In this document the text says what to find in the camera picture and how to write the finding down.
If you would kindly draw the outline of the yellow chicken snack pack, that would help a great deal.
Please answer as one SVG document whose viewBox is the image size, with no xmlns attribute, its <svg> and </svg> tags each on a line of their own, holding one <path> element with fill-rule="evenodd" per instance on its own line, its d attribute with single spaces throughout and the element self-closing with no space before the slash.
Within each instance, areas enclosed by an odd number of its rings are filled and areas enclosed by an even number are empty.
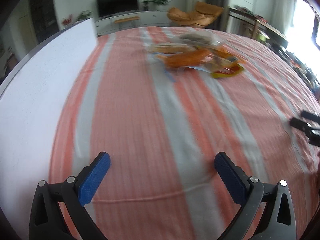
<svg viewBox="0 0 320 240">
<path fill-rule="evenodd" d="M 212 59 L 208 63 L 214 79 L 234 77 L 245 70 L 246 61 L 228 52 L 225 48 L 212 49 L 212 54 Z"/>
</svg>

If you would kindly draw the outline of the orange chicken leg pack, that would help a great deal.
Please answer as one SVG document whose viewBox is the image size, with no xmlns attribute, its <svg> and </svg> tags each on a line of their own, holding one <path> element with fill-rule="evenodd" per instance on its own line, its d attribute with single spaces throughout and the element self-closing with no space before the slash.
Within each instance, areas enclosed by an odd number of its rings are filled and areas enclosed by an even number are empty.
<svg viewBox="0 0 320 240">
<path fill-rule="evenodd" d="M 175 82 L 174 77 L 170 73 L 170 69 L 180 69 L 187 67 L 198 67 L 203 64 L 205 59 L 212 57 L 212 52 L 209 49 L 201 48 L 185 53 L 168 54 L 154 53 L 154 56 L 164 64 L 164 73 L 166 77 Z"/>
</svg>

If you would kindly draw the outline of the clear bag brown bars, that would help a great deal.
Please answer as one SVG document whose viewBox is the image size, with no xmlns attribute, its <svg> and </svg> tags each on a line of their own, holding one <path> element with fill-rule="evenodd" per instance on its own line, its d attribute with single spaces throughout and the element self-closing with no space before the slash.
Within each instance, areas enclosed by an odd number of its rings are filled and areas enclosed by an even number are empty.
<svg viewBox="0 0 320 240">
<path fill-rule="evenodd" d="M 179 36 L 179 40 L 195 46 L 220 46 L 224 40 L 208 31 L 192 31 Z"/>
</svg>

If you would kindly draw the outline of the pale bread snack pack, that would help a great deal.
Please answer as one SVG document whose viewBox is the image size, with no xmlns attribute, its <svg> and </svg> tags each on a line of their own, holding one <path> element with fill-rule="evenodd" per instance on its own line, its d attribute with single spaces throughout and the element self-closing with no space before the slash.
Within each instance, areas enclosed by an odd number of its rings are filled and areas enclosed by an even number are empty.
<svg viewBox="0 0 320 240">
<path fill-rule="evenodd" d="M 161 54 L 188 53 L 194 50 L 194 47 L 183 43 L 158 43 L 152 44 L 147 48 L 150 53 Z"/>
</svg>

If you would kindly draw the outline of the striped orange white tablecloth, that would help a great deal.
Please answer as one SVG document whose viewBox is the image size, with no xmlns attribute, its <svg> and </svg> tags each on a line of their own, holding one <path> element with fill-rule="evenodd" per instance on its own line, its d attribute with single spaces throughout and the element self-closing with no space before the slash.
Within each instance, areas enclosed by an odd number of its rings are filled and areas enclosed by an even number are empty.
<svg viewBox="0 0 320 240">
<path fill-rule="evenodd" d="M 287 181 L 301 236 L 319 202 L 319 149 L 289 119 L 318 113 L 318 101 L 274 52 L 223 32 L 241 74 L 166 73 L 148 47 L 184 32 L 142 27 L 98 38 L 62 110 L 49 181 L 107 152 L 111 168 L 86 209 L 108 239 L 216 239 L 238 210 L 213 169 L 223 151 L 250 176 Z"/>
</svg>

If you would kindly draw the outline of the white cardboard box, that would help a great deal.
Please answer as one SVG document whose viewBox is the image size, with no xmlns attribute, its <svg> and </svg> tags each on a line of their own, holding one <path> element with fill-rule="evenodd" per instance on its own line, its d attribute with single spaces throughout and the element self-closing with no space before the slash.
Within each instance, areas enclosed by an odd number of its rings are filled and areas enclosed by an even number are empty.
<svg viewBox="0 0 320 240">
<path fill-rule="evenodd" d="M 11 223 L 29 219 L 65 100 L 96 45 L 93 21 L 77 23 L 33 49 L 1 85 L 1 208 Z"/>
</svg>

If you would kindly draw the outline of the white sheer window curtain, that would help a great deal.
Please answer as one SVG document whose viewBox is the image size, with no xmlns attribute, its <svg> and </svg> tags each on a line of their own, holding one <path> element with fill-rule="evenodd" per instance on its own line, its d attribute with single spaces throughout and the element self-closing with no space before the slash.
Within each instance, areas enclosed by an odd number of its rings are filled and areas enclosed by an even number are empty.
<svg viewBox="0 0 320 240">
<path fill-rule="evenodd" d="M 296 0 L 274 0 L 270 24 L 282 34 L 292 25 Z"/>
</svg>

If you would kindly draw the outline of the dark wooden side table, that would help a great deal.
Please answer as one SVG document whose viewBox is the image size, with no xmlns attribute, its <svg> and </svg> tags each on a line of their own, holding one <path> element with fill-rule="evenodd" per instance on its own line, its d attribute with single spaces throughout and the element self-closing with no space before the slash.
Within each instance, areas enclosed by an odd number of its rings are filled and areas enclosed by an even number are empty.
<svg viewBox="0 0 320 240">
<path fill-rule="evenodd" d="M 249 26 L 249 29 L 251 30 L 249 31 L 249 37 L 251 39 L 257 39 L 258 33 L 265 33 L 269 37 L 268 40 L 271 41 L 271 43 L 277 43 L 279 46 L 282 46 L 285 49 L 287 48 L 289 42 L 285 35 L 267 23 L 264 18 L 254 14 L 247 8 L 239 7 L 238 5 L 235 8 L 229 7 L 227 20 L 231 17 L 244 22 Z"/>
</svg>

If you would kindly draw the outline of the orange lounge chair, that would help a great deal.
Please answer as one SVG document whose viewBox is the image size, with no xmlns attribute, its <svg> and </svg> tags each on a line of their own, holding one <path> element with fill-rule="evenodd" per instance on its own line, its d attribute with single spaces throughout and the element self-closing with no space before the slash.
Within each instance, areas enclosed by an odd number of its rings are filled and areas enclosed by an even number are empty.
<svg viewBox="0 0 320 240">
<path fill-rule="evenodd" d="M 168 10 L 167 17 L 172 23 L 179 26 L 205 28 L 222 13 L 222 7 L 197 1 L 193 11 L 183 12 L 176 7 L 172 7 Z"/>
</svg>

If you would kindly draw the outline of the white tv cabinet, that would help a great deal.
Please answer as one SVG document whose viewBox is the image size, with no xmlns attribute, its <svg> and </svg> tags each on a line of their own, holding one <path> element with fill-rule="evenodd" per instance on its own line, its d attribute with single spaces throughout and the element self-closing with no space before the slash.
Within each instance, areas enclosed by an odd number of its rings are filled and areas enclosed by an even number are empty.
<svg viewBox="0 0 320 240">
<path fill-rule="evenodd" d="M 138 27 L 167 27 L 169 24 L 170 20 L 165 10 L 133 12 L 107 17 L 95 22 L 98 36 Z"/>
</svg>

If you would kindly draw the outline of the green potted plant right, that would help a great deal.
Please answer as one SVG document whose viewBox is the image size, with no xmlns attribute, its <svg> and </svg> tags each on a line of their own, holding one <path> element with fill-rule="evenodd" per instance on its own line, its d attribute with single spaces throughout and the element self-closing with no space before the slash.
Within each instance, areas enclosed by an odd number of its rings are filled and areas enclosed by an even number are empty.
<svg viewBox="0 0 320 240">
<path fill-rule="evenodd" d="M 150 0 L 155 10 L 162 10 L 165 5 L 170 3 L 172 0 Z"/>
</svg>

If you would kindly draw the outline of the green potted plant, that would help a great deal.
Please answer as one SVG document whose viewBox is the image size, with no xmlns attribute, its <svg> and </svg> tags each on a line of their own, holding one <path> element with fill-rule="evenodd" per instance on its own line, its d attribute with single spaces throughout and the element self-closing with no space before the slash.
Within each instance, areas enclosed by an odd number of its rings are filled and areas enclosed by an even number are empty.
<svg viewBox="0 0 320 240">
<path fill-rule="evenodd" d="M 155 10 L 162 10 L 165 5 L 170 3 L 172 0 L 150 0 Z"/>
<path fill-rule="evenodd" d="M 91 18 L 91 17 L 92 17 L 92 11 L 90 11 L 90 10 L 82 11 L 82 12 L 80 12 L 80 14 L 77 16 L 76 22 L 78 22 L 78 21 L 84 21 L 84 20 L 87 20 L 88 18 Z"/>
</svg>

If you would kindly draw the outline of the small dark potted plant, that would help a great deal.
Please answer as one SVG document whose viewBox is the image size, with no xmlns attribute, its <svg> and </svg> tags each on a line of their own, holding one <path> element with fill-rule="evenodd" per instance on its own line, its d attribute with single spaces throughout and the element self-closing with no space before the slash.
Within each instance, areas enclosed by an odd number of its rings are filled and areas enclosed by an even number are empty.
<svg viewBox="0 0 320 240">
<path fill-rule="evenodd" d="M 143 11 L 148 11 L 149 10 L 149 0 L 144 0 L 142 1 L 142 5 L 143 5 Z"/>
</svg>

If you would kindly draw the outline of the small wooden bench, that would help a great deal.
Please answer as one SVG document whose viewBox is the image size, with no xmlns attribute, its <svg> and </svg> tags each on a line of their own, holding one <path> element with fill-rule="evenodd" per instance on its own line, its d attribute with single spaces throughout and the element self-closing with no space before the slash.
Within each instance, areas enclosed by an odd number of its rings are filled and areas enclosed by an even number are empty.
<svg viewBox="0 0 320 240">
<path fill-rule="evenodd" d="M 139 20 L 140 20 L 139 16 L 133 16 L 133 17 L 127 17 L 127 18 L 121 18 L 121 19 L 115 20 L 114 23 L 118 25 L 120 30 L 122 30 L 123 24 L 131 24 L 131 27 L 135 28 Z"/>
</svg>

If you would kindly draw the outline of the red flower vase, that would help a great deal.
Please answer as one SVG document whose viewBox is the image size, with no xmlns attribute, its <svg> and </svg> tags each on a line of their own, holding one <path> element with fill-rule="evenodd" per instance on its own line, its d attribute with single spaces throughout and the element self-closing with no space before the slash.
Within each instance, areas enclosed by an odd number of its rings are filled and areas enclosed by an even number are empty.
<svg viewBox="0 0 320 240">
<path fill-rule="evenodd" d="M 64 18 L 62 20 L 61 24 L 64 28 L 67 28 L 72 24 L 72 21 L 73 21 L 73 15 L 70 14 L 67 18 Z"/>
</svg>

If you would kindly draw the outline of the dark tall display cabinet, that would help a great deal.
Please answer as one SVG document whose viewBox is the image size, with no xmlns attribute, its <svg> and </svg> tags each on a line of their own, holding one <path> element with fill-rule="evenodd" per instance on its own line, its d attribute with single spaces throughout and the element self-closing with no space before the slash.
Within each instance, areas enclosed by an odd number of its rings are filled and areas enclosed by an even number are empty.
<svg viewBox="0 0 320 240">
<path fill-rule="evenodd" d="M 59 32 L 53 0 L 29 0 L 29 7 L 39 43 Z"/>
</svg>

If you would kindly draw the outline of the green potted plant left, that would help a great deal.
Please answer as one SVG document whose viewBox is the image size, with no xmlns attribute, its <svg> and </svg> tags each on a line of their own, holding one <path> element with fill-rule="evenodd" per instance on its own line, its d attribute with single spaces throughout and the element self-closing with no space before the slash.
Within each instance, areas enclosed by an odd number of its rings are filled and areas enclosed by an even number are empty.
<svg viewBox="0 0 320 240">
<path fill-rule="evenodd" d="M 78 22 L 78 21 L 84 21 L 84 20 L 87 20 L 88 18 L 91 18 L 91 17 L 92 17 L 92 11 L 90 11 L 90 10 L 82 11 L 82 12 L 80 12 L 80 14 L 77 16 L 76 22 Z"/>
</svg>

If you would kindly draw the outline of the black flat television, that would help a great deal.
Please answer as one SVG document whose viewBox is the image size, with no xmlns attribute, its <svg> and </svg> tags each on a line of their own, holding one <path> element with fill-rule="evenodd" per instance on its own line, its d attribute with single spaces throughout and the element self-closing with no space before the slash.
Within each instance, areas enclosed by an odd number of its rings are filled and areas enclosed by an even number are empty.
<svg viewBox="0 0 320 240">
<path fill-rule="evenodd" d="M 139 9 L 138 0 L 97 0 L 98 16 L 112 16 L 121 12 Z"/>
</svg>

